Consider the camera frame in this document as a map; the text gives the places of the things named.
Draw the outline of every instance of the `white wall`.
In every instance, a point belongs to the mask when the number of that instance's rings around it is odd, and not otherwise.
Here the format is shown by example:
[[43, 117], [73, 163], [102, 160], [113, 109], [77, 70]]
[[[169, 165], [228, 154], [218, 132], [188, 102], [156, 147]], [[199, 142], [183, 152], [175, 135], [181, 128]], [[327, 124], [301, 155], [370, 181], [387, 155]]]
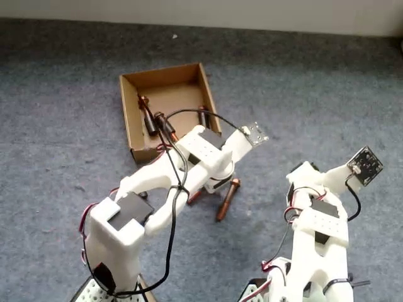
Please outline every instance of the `white wall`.
[[403, 35], [403, 0], [2, 0], [0, 16]]

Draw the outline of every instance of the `screw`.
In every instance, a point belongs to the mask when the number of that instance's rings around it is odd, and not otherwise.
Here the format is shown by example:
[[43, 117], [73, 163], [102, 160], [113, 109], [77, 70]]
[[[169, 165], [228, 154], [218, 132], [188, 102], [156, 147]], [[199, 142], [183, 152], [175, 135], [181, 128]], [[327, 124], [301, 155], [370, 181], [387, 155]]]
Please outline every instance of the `screw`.
[[173, 142], [177, 142], [179, 140], [179, 138], [173, 132], [171, 133], [171, 139], [172, 139]]
[[142, 199], [147, 199], [147, 197], [149, 197], [149, 193], [147, 193], [147, 191], [140, 192], [140, 193], [139, 193], [139, 196], [140, 196]]
[[217, 221], [221, 221], [225, 218], [229, 205], [231, 204], [232, 198], [234, 197], [235, 192], [238, 190], [240, 185], [241, 185], [241, 180], [238, 178], [234, 178], [231, 181], [231, 186], [229, 187], [229, 190], [224, 199], [224, 202], [221, 204], [219, 211], [217, 212], [217, 216], [216, 216]]
[[202, 193], [202, 190], [200, 189], [199, 191], [197, 191], [195, 194], [193, 194], [192, 196], [190, 196], [190, 198], [188, 199], [188, 204], [192, 204], [197, 197], [199, 197]]

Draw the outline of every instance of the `black circuit board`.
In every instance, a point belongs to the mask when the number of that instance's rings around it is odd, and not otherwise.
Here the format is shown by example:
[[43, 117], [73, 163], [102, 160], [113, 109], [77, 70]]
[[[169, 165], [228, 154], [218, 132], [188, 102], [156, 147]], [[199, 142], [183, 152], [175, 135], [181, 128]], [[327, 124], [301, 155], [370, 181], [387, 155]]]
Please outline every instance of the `black circuit board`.
[[368, 146], [358, 151], [347, 166], [364, 186], [367, 186], [383, 169], [382, 163]]

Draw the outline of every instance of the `perforated base plate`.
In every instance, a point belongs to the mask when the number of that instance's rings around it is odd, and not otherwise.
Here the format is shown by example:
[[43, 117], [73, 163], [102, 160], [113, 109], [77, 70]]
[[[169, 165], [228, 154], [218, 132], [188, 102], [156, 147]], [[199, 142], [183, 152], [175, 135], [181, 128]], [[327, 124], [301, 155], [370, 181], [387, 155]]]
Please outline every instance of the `perforated base plate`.
[[71, 299], [71, 302], [149, 302], [149, 300], [142, 295], [135, 295], [124, 299], [115, 299], [108, 296], [103, 291], [94, 279], [88, 279], [80, 288], [80, 290]]

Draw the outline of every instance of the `open cardboard box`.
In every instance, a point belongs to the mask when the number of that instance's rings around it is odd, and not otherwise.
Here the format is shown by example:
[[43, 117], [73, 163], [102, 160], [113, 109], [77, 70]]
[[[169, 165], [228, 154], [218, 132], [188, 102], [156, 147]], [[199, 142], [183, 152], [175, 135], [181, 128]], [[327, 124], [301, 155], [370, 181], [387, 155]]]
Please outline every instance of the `open cardboard box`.
[[[168, 115], [179, 109], [197, 109], [201, 105], [216, 113], [201, 63], [123, 74], [120, 76], [120, 90], [128, 145], [138, 163], [155, 158], [156, 147], [161, 143], [158, 136], [150, 137], [147, 132], [138, 95], [149, 98], [149, 108], [153, 113], [161, 111]], [[219, 119], [209, 118], [211, 129], [221, 134]], [[196, 112], [174, 115], [169, 122], [179, 139], [199, 124]]]

